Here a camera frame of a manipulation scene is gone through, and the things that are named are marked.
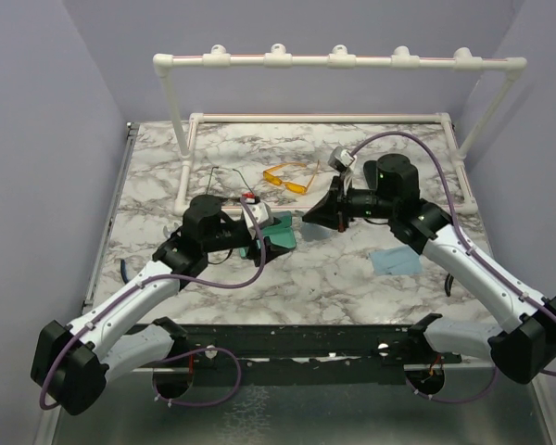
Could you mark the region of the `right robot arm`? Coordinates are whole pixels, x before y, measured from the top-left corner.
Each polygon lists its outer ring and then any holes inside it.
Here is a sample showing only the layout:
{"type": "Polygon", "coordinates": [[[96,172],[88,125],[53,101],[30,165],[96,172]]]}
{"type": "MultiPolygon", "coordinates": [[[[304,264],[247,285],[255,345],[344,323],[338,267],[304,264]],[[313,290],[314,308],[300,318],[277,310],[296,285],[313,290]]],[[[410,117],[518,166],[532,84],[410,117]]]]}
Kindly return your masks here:
{"type": "Polygon", "coordinates": [[[429,362],[438,353],[471,356],[527,384],[556,358],[556,296],[545,297],[499,267],[447,212],[421,198],[418,171],[407,157],[379,158],[374,189],[356,189],[334,176],[326,195],[303,216],[338,232],[357,218],[386,220],[399,242],[442,267],[495,319],[479,324],[430,314],[409,330],[413,360],[429,362]]]}

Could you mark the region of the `light blue cleaning cloth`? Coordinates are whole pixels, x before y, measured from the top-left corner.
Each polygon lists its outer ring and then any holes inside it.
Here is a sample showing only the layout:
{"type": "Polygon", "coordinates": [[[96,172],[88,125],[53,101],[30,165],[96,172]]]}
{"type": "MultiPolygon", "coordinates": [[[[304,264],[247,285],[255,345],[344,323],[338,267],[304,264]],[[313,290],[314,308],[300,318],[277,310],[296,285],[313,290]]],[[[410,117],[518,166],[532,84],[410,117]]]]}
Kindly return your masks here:
{"type": "Polygon", "coordinates": [[[377,276],[417,275],[423,272],[419,255],[406,246],[377,250],[369,258],[377,276]]]}

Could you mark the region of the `blue-grey glasses case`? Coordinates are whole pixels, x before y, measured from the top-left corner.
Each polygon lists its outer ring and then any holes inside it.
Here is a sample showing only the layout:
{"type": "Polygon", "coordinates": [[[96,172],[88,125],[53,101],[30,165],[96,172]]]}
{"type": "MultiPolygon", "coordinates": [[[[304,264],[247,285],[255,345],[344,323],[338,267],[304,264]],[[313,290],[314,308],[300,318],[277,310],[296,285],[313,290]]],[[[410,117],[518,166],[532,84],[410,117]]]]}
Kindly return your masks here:
{"type": "MultiPolygon", "coordinates": [[[[291,215],[291,213],[290,212],[279,212],[278,215],[291,215]]],[[[242,218],[242,215],[239,218],[239,220],[237,220],[239,223],[243,223],[241,218],[242,218]]],[[[276,245],[291,248],[292,251],[297,247],[297,241],[296,241],[296,238],[295,238],[295,235],[294,235],[293,228],[292,228],[291,231],[281,233],[281,234],[277,234],[277,235],[265,235],[265,234],[263,234],[263,230],[261,230],[261,234],[263,235],[263,243],[264,244],[265,243],[273,243],[273,244],[276,244],[276,245]]]]}

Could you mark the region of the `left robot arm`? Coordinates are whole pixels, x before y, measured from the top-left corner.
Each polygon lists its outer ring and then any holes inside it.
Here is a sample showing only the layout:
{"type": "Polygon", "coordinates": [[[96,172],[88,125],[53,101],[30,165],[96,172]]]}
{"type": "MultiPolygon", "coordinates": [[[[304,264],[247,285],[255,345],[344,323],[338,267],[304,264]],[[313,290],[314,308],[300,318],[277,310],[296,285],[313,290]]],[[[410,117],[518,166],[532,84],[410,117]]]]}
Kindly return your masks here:
{"type": "Polygon", "coordinates": [[[211,195],[193,198],[182,224],[157,248],[134,279],[86,314],[60,324],[52,321],[39,334],[31,378],[41,388],[42,409],[62,407],[71,415],[87,410],[108,384],[151,362],[173,366],[185,357],[180,329],[155,322],[138,333],[131,328],[165,299],[190,283],[204,285],[200,274],[209,253],[246,249],[261,272],[281,251],[263,236],[274,223],[271,208],[259,197],[241,197],[239,219],[211,195]]]}

